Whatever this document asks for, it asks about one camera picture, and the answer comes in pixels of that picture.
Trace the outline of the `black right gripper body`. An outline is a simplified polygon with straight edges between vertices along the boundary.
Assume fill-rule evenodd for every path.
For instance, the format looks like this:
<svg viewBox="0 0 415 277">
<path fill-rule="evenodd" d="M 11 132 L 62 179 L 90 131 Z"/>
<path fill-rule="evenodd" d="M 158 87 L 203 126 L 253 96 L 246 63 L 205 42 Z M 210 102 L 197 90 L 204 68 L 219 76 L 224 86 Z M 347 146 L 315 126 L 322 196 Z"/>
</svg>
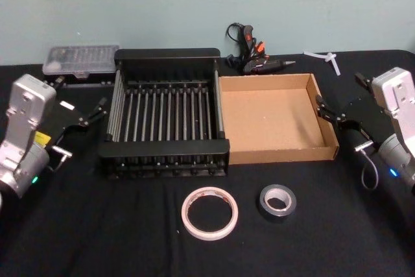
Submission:
<svg viewBox="0 0 415 277">
<path fill-rule="evenodd" d="M 366 141 L 373 141 L 376 151 L 392 134 L 395 134 L 391 118 L 370 95 L 349 102 L 343 108 L 343 114 L 347 120 L 355 122 L 356 126 L 353 129 Z"/>
</svg>

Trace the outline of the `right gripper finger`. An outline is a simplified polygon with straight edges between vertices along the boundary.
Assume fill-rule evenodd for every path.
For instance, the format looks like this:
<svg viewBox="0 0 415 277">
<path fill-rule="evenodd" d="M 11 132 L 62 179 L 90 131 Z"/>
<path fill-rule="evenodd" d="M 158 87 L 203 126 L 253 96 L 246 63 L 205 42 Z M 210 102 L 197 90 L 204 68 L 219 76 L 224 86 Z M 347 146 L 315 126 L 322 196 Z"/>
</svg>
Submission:
<svg viewBox="0 0 415 277">
<path fill-rule="evenodd" d="M 356 73 L 354 74 L 354 77 L 356 83 L 364 89 L 370 90 L 372 88 L 372 80 L 365 77 L 362 73 Z"/>
<path fill-rule="evenodd" d="M 316 112 L 318 117 L 324 119 L 325 121 L 331 123 L 335 128 L 347 128 L 348 121 L 345 117 L 339 115 L 332 109 L 328 103 L 322 98 L 321 95 L 315 97 L 316 100 Z"/>
</svg>

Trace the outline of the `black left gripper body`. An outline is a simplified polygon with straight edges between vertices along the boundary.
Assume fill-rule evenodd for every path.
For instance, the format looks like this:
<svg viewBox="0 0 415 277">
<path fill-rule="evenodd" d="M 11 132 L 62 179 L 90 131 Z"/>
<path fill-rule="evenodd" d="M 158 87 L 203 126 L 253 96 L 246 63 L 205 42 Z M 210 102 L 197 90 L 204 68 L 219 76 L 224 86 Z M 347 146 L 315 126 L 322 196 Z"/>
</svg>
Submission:
<svg viewBox="0 0 415 277">
<path fill-rule="evenodd" d="M 66 135 L 75 131 L 83 131 L 86 125 L 81 121 L 85 117 L 71 103 L 59 98 L 59 91 L 53 89 L 55 96 L 35 131 L 34 143 L 49 151 L 53 145 L 58 145 Z"/>
</svg>

